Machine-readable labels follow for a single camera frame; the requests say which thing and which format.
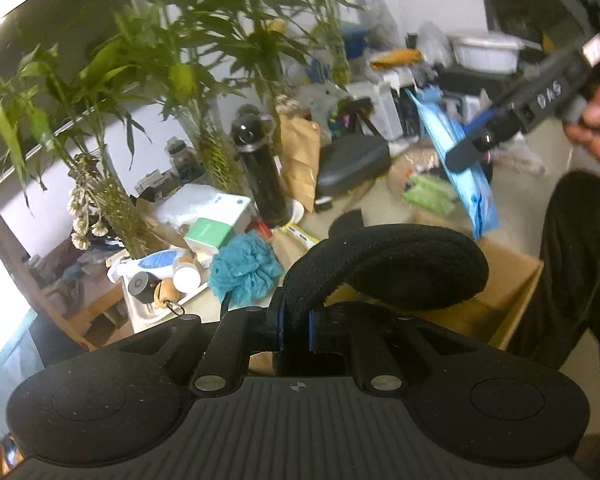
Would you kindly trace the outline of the blue wet wipes pack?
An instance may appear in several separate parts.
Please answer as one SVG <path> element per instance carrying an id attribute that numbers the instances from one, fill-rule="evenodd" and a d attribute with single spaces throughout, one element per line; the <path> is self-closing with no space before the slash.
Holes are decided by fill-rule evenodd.
<path id="1" fill-rule="evenodd" d="M 420 122 L 436 150 L 470 220 L 474 240 L 498 227 L 498 210 L 491 185 L 481 166 L 482 153 L 465 134 L 459 122 L 449 118 L 434 102 L 408 94 Z"/>

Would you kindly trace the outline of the green wipes pack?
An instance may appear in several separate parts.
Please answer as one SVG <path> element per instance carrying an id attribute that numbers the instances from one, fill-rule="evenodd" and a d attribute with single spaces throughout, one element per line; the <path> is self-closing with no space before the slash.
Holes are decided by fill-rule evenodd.
<path id="1" fill-rule="evenodd" d="M 430 174 L 413 174 L 405 185 L 402 197 L 410 204 L 442 216 L 450 214 L 457 202 L 452 185 Z"/>

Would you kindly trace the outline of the teal mesh bath sponge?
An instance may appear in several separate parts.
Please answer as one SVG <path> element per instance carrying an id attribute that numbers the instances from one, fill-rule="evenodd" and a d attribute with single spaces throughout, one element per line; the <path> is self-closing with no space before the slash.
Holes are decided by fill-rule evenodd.
<path id="1" fill-rule="evenodd" d="M 249 306 L 268 296 L 284 274 L 272 247 L 257 232 L 232 238 L 212 258 L 209 288 L 230 306 Z"/>

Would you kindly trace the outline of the yellow wipes pack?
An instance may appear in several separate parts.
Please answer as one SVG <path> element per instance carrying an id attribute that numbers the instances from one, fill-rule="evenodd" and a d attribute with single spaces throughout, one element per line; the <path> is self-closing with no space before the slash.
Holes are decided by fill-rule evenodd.
<path id="1" fill-rule="evenodd" d="M 320 242 L 317 238 L 308 234 L 306 231 L 303 231 L 300 226 L 297 226 L 294 223 L 286 224 L 286 226 L 283 227 L 283 231 L 299 242 L 306 250 L 310 250 Z"/>

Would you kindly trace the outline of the white capped pill bottle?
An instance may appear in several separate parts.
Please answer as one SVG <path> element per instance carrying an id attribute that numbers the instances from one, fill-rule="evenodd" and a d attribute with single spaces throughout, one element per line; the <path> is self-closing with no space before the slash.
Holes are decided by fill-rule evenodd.
<path id="1" fill-rule="evenodd" d="M 202 284 L 202 275 L 197 261 L 189 255 L 181 255 L 174 260 L 172 280 L 175 287 L 184 295 L 196 292 Z"/>

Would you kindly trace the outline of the white plastic tray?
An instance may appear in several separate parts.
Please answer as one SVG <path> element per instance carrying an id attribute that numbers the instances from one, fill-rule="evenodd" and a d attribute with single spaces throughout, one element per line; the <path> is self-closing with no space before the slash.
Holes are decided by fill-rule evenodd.
<path id="1" fill-rule="evenodd" d="M 300 230 L 299 223 L 304 216 L 303 206 L 298 200 L 288 200 L 287 205 L 291 206 L 291 222 L 283 228 L 276 228 L 268 240 L 285 271 L 315 244 L 313 238 Z M 145 304 L 131 294 L 132 281 L 140 272 L 151 274 L 158 278 L 158 281 L 164 278 L 168 280 L 176 292 L 178 301 L 173 305 L 176 312 L 199 314 L 204 321 L 217 321 L 220 317 L 219 301 L 207 292 L 210 276 L 207 263 L 211 263 L 212 258 L 202 252 L 202 262 L 184 261 L 184 250 L 175 247 L 167 249 L 166 254 L 173 255 L 171 264 L 162 268 L 143 268 L 138 260 L 128 258 L 124 252 L 120 252 L 109 263 L 108 280 L 112 284 L 122 286 L 133 334 L 174 317 L 174 313 L 168 307 L 159 307 L 155 301 Z"/>

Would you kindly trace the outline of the white blue spray bottle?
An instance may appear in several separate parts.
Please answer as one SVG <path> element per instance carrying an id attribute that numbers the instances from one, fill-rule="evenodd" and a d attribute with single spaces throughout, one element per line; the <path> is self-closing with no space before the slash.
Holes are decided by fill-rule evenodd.
<path id="1" fill-rule="evenodd" d="M 130 280 L 140 272 L 152 274 L 158 280 L 172 278 L 176 260 L 187 255 L 188 252 L 177 247 L 154 252 L 140 259 L 133 259 L 129 256 L 117 258 L 107 271 L 107 278 L 111 283 L 117 283 L 122 278 Z"/>

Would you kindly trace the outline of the black round speaker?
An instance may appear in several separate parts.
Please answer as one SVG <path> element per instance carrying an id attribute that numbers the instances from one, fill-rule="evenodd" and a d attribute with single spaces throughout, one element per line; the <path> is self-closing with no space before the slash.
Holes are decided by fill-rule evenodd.
<path id="1" fill-rule="evenodd" d="M 128 293 L 141 304 L 152 304 L 154 302 L 155 290 L 161 282 L 155 274 L 140 271 L 129 280 L 126 289 Z"/>

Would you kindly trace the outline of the green white tissue box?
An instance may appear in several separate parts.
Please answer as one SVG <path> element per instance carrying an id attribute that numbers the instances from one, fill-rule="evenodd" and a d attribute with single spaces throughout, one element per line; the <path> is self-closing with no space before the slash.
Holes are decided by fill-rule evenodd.
<path id="1" fill-rule="evenodd" d="M 202 207 L 184 240 L 196 254 L 214 256 L 235 236 L 247 231 L 253 214 L 249 197 L 219 194 Z"/>

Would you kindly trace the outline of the brown cardboard box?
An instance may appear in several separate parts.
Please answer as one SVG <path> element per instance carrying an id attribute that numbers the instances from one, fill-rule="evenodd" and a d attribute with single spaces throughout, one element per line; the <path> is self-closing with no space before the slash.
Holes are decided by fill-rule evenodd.
<path id="1" fill-rule="evenodd" d="M 455 333 L 504 350 L 526 312 L 543 271 L 534 257 L 514 252 L 490 238 L 477 242 L 489 265 L 489 279 L 482 292 L 444 309 L 431 310 L 429 296 L 440 292 L 422 272 L 413 276 L 404 271 L 393 276 L 390 292 L 354 282 L 338 286 L 325 300 L 327 307 L 343 301 L 379 304 L 396 313 L 415 315 Z"/>

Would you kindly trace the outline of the white plastic wrapped package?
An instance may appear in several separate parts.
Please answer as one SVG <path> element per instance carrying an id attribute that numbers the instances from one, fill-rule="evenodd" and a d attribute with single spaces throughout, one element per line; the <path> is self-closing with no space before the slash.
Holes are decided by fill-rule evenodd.
<path id="1" fill-rule="evenodd" d="M 218 220 L 226 207 L 230 194 L 211 185 L 186 183 L 175 193 L 155 204 L 152 218 L 170 226 L 190 226 L 200 218 Z"/>

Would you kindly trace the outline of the brown paper bag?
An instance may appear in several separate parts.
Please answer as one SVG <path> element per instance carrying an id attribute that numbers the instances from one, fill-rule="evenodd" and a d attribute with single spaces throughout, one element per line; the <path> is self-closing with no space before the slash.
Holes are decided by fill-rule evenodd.
<path id="1" fill-rule="evenodd" d="M 280 116 L 282 176 L 291 197 L 314 211 L 316 182 L 320 170 L 321 130 L 301 117 Z"/>

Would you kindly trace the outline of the black thermos bottle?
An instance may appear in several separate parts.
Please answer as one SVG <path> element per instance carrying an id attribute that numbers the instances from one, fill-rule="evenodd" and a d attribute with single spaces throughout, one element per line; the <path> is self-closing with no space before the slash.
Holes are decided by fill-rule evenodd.
<path id="1" fill-rule="evenodd" d="M 230 126 L 230 137 L 244 166 L 254 202 L 270 229 L 284 226 L 291 218 L 274 159 L 273 129 L 273 118 L 250 104 L 238 108 Z"/>

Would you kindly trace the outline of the bamboo plant in vase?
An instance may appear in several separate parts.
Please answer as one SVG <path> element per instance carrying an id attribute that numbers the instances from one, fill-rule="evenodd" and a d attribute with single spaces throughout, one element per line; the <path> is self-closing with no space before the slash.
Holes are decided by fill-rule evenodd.
<path id="1" fill-rule="evenodd" d="M 90 62 L 71 76 L 62 72 L 58 47 L 36 46 L 23 55 L 10 76 L 0 75 L 0 141 L 4 162 L 20 184 L 42 180 L 42 165 L 28 156 L 27 140 L 44 158 L 59 162 L 73 182 L 67 211 L 71 241 L 85 250 L 96 237 L 114 234 L 135 259 L 164 244 L 125 191 L 106 139 L 111 119 L 121 122 L 123 139 L 135 150 L 134 134 L 143 130 L 126 107 L 132 100 L 117 40 L 97 48 Z"/>

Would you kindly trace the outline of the tan leather keychain pouch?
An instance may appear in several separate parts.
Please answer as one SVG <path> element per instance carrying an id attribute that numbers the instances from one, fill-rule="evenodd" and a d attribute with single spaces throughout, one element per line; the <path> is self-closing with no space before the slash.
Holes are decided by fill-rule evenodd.
<path id="1" fill-rule="evenodd" d="M 172 278 L 161 280 L 154 289 L 154 301 L 152 304 L 157 309 L 166 309 L 176 316 L 185 313 L 184 308 L 180 305 L 184 295 L 175 287 Z"/>

